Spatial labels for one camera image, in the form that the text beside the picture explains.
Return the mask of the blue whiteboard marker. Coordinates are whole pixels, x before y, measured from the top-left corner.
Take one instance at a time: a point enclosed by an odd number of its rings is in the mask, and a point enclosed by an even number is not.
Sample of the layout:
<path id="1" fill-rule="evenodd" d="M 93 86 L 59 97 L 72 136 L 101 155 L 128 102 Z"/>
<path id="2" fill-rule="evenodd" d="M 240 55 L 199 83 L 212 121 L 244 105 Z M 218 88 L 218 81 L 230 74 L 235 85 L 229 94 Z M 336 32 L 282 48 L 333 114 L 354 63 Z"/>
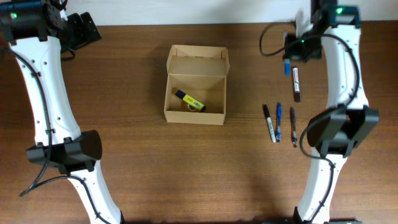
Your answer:
<path id="1" fill-rule="evenodd" d="M 284 47 L 288 44 L 288 32 L 284 32 Z M 282 56 L 283 61 L 284 61 L 284 74 L 286 77 L 290 76 L 290 59 L 288 56 L 286 56 L 285 54 L 283 54 Z"/>

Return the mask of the black whiteboard marker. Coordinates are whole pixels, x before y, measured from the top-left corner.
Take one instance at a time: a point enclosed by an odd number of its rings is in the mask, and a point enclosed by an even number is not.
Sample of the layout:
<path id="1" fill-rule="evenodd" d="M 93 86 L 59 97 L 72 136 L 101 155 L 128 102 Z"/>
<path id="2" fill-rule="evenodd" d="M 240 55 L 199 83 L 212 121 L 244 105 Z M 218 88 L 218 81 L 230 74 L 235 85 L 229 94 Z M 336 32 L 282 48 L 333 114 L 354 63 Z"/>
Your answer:
<path id="1" fill-rule="evenodd" d="M 294 100 L 297 103 L 301 102 L 300 98 L 300 85 L 299 85 L 299 73 L 298 73 L 298 68 L 293 67 L 292 68 L 292 73 L 293 73 L 293 81 L 294 81 Z"/>

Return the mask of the black permanent marker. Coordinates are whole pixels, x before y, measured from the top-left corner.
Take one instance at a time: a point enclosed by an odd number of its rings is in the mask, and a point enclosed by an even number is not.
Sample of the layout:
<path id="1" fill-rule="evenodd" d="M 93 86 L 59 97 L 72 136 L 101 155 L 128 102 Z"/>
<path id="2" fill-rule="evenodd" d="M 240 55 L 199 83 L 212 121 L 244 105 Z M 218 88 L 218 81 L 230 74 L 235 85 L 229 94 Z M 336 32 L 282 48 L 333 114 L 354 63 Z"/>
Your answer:
<path id="1" fill-rule="evenodd" d="M 268 109 L 267 105 L 263 105 L 262 108 L 263 108 L 264 116 L 266 118 L 268 129 L 269 129 L 271 141 L 276 142 L 274 128 L 272 125 L 272 120 L 271 120 L 271 115 L 270 115 L 269 109 Z"/>

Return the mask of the blue pen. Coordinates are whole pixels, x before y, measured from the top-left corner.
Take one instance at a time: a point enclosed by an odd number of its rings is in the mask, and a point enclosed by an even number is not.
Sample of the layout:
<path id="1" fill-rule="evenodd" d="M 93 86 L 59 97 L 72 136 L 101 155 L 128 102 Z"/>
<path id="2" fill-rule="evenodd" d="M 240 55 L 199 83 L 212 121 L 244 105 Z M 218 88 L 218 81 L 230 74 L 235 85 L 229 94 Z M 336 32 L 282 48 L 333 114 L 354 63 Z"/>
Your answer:
<path id="1" fill-rule="evenodd" d="M 275 138 L 277 142 L 281 141 L 281 118 L 282 118 L 282 105 L 280 102 L 277 103 L 277 109 L 276 109 L 276 115 L 277 115 L 277 119 L 276 119 L 276 123 L 277 123 L 277 127 L 276 127 L 276 131 L 275 131 Z"/>

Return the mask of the black pen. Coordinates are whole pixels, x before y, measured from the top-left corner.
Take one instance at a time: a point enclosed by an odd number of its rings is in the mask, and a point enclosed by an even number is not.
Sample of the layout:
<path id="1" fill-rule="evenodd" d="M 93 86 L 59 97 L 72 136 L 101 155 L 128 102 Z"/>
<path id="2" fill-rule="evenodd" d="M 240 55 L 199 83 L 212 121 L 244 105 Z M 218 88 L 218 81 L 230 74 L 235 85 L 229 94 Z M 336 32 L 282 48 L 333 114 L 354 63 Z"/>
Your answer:
<path id="1" fill-rule="evenodd" d="M 290 118 L 292 124 L 292 143 L 294 147 L 297 147 L 297 131 L 296 131 L 296 119 L 295 119 L 295 110 L 293 107 L 290 108 Z"/>

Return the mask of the cardboard box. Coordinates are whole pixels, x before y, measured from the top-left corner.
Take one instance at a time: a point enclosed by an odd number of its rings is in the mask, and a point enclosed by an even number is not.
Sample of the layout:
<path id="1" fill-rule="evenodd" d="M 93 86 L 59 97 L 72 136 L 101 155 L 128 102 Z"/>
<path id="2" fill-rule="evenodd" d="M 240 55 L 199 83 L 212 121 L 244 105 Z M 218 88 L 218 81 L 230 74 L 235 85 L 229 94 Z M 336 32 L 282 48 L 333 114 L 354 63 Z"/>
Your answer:
<path id="1" fill-rule="evenodd" d="M 168 123 L 222 125 L 226 117 L 226 87 L 230 68 L 226 47 L 173 45 L 167 58 L 164 115 Z M 175 96 L 177 90 L 206 106 L 190 111 Z"/>

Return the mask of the yellow highlighter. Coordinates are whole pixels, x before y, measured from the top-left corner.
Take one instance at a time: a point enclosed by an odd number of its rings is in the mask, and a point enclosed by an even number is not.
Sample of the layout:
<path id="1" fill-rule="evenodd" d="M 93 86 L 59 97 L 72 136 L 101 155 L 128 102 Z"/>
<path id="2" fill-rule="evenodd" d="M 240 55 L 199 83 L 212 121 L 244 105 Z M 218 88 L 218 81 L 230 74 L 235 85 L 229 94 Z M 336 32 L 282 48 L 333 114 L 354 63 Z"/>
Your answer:
<path id="1" fill-rule="evenodd" d="M 186 102 L 186 104 L 192 105 L 199 112 L 204 112 L 206 110 L 206 106 L 202 102 L 196 100 L 194 97 L 186 94 L 182 90 L 177 90 L 175 92 L 175 96 L 180 98 L 182 101 Z"/>

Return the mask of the yellow tape roll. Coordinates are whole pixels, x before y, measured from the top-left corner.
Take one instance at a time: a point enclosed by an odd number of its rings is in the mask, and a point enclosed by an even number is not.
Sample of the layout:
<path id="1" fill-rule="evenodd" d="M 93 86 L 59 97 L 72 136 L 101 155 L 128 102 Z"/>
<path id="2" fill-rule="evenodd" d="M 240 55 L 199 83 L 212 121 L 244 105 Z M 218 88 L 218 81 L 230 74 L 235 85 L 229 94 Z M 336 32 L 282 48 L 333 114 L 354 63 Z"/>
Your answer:
<path id="1" fill-rule="evenodd" d="M 197 110 L 197 109 L 194 108 L 192 105 L 187 105 L 187 108 L 188 108 L 190 111 L 196 111 L 196 110 Z"/>

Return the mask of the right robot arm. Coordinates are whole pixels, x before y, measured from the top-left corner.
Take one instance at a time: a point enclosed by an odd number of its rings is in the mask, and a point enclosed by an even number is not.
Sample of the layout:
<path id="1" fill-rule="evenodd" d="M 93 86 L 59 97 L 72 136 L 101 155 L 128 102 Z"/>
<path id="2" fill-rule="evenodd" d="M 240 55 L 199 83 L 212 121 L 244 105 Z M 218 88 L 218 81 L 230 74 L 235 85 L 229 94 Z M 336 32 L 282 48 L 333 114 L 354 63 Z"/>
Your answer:
<path id="1" fill-rule="evenodd" d="M 359 58 L 361 19 L 357 6 L 336 0 L 311 0 L 310 18 L 295 19 L 295 34 L 284 37 L 285 61 L 307 62 L 326 57 L 328 101 L 313 117 L 298 146 L 311 160 L 304 194 L 284 223 L 330 223 L 330 205 L 338 177 L 352 151 L 379 122 L 369 107 Z"/>

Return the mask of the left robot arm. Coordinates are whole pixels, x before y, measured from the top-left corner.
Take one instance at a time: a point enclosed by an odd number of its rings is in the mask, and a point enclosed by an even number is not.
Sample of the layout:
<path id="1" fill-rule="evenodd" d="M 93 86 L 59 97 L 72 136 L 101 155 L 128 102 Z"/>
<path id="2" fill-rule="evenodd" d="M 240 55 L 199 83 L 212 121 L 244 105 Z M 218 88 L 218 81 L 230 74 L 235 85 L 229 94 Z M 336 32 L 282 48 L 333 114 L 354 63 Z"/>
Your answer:
<path id="1" fill-rule="evenodd" d="M 66 1 L 4 1 L 1 30 L 20 67 L 34 116 L 35 144 L 28 160 L 57 168 L 70 181 L 92 223 L 123 223 L 101 170 L 102 143 L 81 131 L 69 104 L 62 63 L 101 39 L 89 13 L 66 15 Z"/>

